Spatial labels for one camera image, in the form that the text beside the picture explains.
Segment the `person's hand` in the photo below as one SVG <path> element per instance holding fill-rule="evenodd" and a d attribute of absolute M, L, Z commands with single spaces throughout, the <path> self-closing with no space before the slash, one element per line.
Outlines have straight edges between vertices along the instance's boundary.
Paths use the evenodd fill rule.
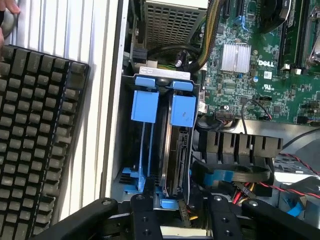
<path fill-rule="evenodd" d="M 5 38 L 12 32 L 17 22 L 20 8 L 15 0 L 0 0 L 0 48 L 5 45 Z"/>

